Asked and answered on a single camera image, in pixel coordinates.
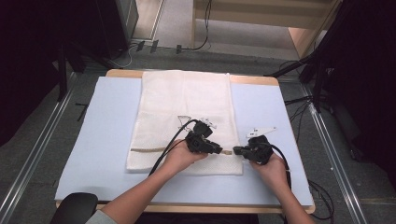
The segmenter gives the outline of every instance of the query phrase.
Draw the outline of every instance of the black curtain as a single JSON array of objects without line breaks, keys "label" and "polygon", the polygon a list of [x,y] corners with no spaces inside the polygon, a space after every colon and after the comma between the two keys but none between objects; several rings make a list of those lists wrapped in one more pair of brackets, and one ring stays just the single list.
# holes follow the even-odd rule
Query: black curtain
[{"label": "black curtain", "polygon": [[52,65],[59,38],[50,1],[0,5],[0,146],[9,141],[59,81]]},{"label": "black curtain", "polygon": [[396,188],[396,2],[354,1],[327,55],[334,72],[324,89],[334,94],[359,129],[349,139],[386,172]]}]

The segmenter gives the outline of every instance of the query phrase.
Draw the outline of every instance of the wooden table edge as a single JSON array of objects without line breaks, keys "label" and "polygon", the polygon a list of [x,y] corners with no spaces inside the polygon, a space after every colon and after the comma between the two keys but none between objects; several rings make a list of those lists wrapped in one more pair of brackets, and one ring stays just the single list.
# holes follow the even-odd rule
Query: wooden table edge
[{"label": "wooden table edge", "polygon": [[[106,77],[134,77],[141,78],[143,73],[150,72],[144,70],[124,70],[124,69],[111,69],[106,73]],[[230,75],[230,81],[232,83],[240,84],[254,84],[254,85],[267,85],[267,86],[279,86],[279,83],[274,77],[254,77],[248,75]]]},{"label": "wooden table edge", "polygon": [[[59,207],[62,200],[56,201],[56,207]],[[102,209],[106,203],[100,202],[96,209]],[[303,206],[307,214],[315,212],[315,204]],[[150,203],[145,212],[162,212],[162,213],[233,213],[233,214],[265,214],[265,213],[283,213],[281,207],[259,206],[259,205],[216,205],[216,204],[174,204],[174,203]]]}]

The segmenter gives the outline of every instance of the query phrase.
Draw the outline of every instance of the table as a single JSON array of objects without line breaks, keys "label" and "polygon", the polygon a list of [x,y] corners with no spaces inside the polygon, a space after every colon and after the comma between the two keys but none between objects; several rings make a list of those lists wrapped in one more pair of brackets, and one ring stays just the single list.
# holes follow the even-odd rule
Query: table
[{"label": "table", "polygon": [[[289,27],[300,56],[307,55],[321,31],[332,24],[342,0],[214,0],[210,20]],[[194,0],[192,42],[195,20],[205,18],[207,0]]]},{"label": "table", "polygon": [[[64,167],[55,195],[57,204],[72,192],[94,193],[99,201],[108,202],[147,177],[148,174],[129,173],[125,167],[138,111],[142,74],[142,71],[110,70],[106,77],[99,78],[78,140]],[[231,76],[231,82],[240,143],[247,143],[245,134],[257,125],[266,123],[268,127],[276,126],[277,131],[266,136],[288,158],[292,190],[304,209],[313,213],[315,205],[277,80],[272,77]],[[267,106],[245,100],[253,96],[263,99]],[[244,162],[243,175],[176,175],[145,211],[282,212],[275,195],[262,183],[248,162]]]}]

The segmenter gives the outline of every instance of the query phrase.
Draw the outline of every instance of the camera rig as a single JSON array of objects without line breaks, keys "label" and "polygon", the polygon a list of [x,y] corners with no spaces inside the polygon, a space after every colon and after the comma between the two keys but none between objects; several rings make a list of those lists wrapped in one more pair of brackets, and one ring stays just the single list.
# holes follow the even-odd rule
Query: camera rig
[{"label": "camera rig", "polygon": [[274,153],[272,145],[264,135],[250,138],[248,146],[234,147],[233,152],[235,155],[242,155],[245,159],[261,165],[265,165]]},{"label": "camera rig", "polygon": [[211,142],[206,138],[212,134],[210,126],[212,124],[209,122],[197,120],[194,127],[187,134],[185,140],[187,147],[191,152],[205,152],[205,153],[217,153],[220,154],[222,147],[219,144]]},{"label": "camera rig", "polygon": [[291,188],[291,176],[288,161],[282,151],[274,145],[268,142],[265,135],[260,135],[257,137],[252,137],[248,140],[248,145],[245,147],[234,147],[233,152],[235,155],[242,155],[245,159],[250,161],[255,161],[260,165],[265,165],[270,160],[270,157],[276,150],[283,161],[285,162],[286,178],[288,180],[289,187]]}]

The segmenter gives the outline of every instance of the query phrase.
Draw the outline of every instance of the gray floor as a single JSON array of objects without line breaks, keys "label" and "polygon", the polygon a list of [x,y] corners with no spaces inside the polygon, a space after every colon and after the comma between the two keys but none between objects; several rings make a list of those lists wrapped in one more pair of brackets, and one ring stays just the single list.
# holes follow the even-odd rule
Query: gray floor
[{"label": "gray floor", "polygon": [[150,40],[157,30],[164,0],[136,0],[139,19],[134,29],[134,39]]},{"label": "gray floor", "polygon": [[[255,56],[237,56],[210,52],[183,51],[176,54],[173,49],[157,49],[149,53],[149,47],[142,51],[131,51],[132,62],[127,69],[181,69],[209,71],[259,76],[270,74],[285,62]],[[117,63],[129,62],[127,53],[117,59]],[[89,63],[84,74],[78,75],[78,83],[71,100],[53,133],[49,144],[38,164],[26,191],[22,194],[9,223],[48,223],[55,211],[54,194],[67,158],[73,149],[82,121],[77,121],[82,107],[75,103],[87,104],[98,77],[106,70],[96,63]],[[297,73],[290,72],[280,80],[280,88],[285,100],[303,96],[301,84],[295,80]],[[26,157],[35,144],[56,103],[58,90],[52,91],[40,107],[22,125],[11,141],[0,147],[0,197],[4,199],[12,181],[23,166]],[[290,115],[299,105],[287,107]],[[362,208],[370,223],[396,223],[395,191],[383,171],[371,163],[357,163],[348,154],[346,140],[339,130],[336,120],[325,109],[322,117],[336,144],[337,151],[346,168],[347,174],[361,199]],[[298,122],[292,123],[297,134]],[[332,172],[332,166],[325,153],[312,116],[307,111],[302,118],[300,140],[298,142],[307,177],[324,187],[332,195],[335,204],[335,223],[353,223],[344,196]],[[314,193],[319,216],[327,215],[326,208]],[[261,223],[283,223],[279,215],[259,215]]]},{"label": "gray floor", "polygon": [[[206,37],[204,20],[196,20],[193,34],[192,1],[166,0],[158,23],[155,40],[158,46],[192,48],[202,45]],[[284,60],[298,60],[287,27],[209,21],[208,44],[202,50],[233,55],[258,56]]]}]

